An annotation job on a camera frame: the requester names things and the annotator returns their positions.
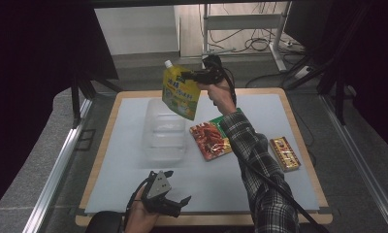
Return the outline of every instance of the wall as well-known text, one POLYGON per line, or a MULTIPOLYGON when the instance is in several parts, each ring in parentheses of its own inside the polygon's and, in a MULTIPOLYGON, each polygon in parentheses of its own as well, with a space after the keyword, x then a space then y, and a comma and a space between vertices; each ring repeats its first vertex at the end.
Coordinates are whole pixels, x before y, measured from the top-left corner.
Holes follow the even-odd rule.
POLYGON ((96 9, 112 55, 178 51, 174 6, 96 9))

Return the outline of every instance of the wooden table frame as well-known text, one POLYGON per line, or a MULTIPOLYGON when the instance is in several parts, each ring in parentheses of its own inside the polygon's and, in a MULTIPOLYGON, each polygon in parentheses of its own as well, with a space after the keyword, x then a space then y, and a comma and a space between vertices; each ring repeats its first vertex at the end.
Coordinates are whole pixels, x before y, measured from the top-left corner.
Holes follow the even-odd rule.
MULTIPOLYGON (((315 170, 312 166, 309 154, 307 152, 306 145, 304 143, 303 137, 300 133, 300 129, 298 128, 297 121, 294 119, 293 112, 288 103, 285 92, 281 88, 239 88, 236 89, 237 95, 244 94, 277 94, 281 100, 284 111, 287 115, 288 121, 291 126, 291 130, 294 134, 295 140, 297 142, 299 151, 303 158, 303 161, 306 165, 307 173, 309 179, 311 181, 312 187, 318 199, 318 204, 320 207, 320 211, 318 212, 310 212, 309 214, 319 223, 319 224, 329 224, 333 220, 332 213, 328 206, 327 200, 325 198, 324 192, 321 188, 320 182, 317 178, 315 170)), ((113 109, 110 114, 110 118, 108 120, 106 130, 103 135, 103 139, 101 140, 100 148, 98 149, 96 159, 94 161, 94 165, 92 171, 90 173, 87 186, 85 188, 83 197, 81 199, 81 203, 79 208, 85 209, 91 195, 91 192, 94 188, 94 185, 97 181, 101 166, 103 165, 104 157, 106 154, 106 150, 109 145, 110 137, 113 132, 113 127, 115 124, 115 120, 118 114, 119 107, 121 105, 121 101, 123 98, 147 98, 147 97, 161 97, 160 90, 150 90, 150 91, 123 91, 119 92, 115 98, 115 102, 113 104, 113 109)), ((80 226, 88 225, 91 220, 91 216, 76 216, 76 224, 80 226)), ((299 214, 300 222, 307 222, 307 219, 299 214)), ((226 214, 226 215, 180 215, 175 218, 172 216, 161 216, 158 218, 156 222, 157 226, 187 226, 187 225, 237 225, 237 226, 245 226, 245 225, 253 225, 253 221, 251 219, 250 214, 226 214)))

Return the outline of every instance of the black curtain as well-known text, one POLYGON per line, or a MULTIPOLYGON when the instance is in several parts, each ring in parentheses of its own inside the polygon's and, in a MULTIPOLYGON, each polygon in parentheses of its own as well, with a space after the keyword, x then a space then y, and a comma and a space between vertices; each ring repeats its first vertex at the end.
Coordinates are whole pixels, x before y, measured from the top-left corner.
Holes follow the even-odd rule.
POLYGON ((74 73, 117 79, 90 5, 0 1, 0 199, 74 73))
POLYGON ((354 106, 388 144, 388 1, 372 2, 342 64, 354 106))

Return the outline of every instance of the plaid shirt sleeve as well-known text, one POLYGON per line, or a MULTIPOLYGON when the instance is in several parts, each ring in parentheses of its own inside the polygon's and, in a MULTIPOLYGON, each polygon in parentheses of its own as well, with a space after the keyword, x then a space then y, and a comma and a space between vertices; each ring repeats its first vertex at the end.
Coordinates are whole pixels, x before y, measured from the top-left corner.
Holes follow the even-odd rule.
MULTIPOLYGON (((279 165, 268 153, 267 138, 255 132, 243 113, 236 112, 225 116, 220 126, 229 138, 237 157, 244 158, 251 166, 291 194, 279 165)), ((255 232, 298 232, 296 210, 281 194, 264 183, 259 175, 240 161, 239 163, 255 232)))

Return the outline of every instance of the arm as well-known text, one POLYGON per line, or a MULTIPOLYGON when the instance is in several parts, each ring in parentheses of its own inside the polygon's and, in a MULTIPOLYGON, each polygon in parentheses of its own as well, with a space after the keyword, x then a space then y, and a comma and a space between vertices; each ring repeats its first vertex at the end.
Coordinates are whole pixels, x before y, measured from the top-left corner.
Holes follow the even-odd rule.
MULTIPOLYGON (((268 153, 267 138, 255 132, 243 113, 236 112, 224 83, 222 86, 199 84, 199 87, 208 91, 210 99, 224 115, 220 125, 230 140, 234 154, 291 194, 282 171, 268 153)), ((240 168, 255 231, 297 232, 297 212, 290 203, 242 162, 240 168)))

